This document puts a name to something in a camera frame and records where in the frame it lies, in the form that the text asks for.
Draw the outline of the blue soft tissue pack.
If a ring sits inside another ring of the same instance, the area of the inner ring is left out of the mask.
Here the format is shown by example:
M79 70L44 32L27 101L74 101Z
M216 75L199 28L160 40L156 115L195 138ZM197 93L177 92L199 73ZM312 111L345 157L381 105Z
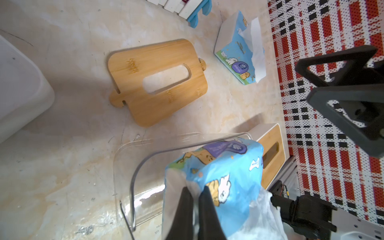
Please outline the blue soft tissue pack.
M182 189L194 199L194 238L199 233L199 196L210 189L227 240L285 240L280 208L262 187L263 146L231 138L184 153L165 169L162 238L174 220Z

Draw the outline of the bamboo slotted lid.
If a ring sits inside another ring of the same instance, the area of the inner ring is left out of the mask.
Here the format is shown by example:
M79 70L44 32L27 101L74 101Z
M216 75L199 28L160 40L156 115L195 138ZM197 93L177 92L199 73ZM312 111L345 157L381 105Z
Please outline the bamboo slotted lid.
M206 63L186 39L117 51L107 65L117 87L110 103L127 106L143 128L170 117L208 90Z

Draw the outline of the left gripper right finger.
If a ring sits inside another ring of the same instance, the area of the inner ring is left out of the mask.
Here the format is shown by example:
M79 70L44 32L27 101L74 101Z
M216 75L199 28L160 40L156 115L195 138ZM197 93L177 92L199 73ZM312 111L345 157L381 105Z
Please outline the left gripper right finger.
M226 240L209 187L199 196L199 240Z

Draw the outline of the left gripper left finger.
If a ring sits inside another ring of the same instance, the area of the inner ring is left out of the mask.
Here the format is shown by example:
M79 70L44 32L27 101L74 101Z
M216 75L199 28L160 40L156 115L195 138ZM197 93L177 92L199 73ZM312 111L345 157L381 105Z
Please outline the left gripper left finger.
M194 199L188 188L184 187L166 240L192 240L193 238Z

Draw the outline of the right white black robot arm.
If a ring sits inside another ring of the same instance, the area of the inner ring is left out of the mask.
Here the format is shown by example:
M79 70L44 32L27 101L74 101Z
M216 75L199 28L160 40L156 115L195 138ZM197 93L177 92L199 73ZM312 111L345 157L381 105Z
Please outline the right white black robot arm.
M384 66L367 67L377 48L364 45L301 59L296 72L315 85L307 102L368 155L384 155ZM282 221L312 240L381 240L384 228L309 195L273 193Z

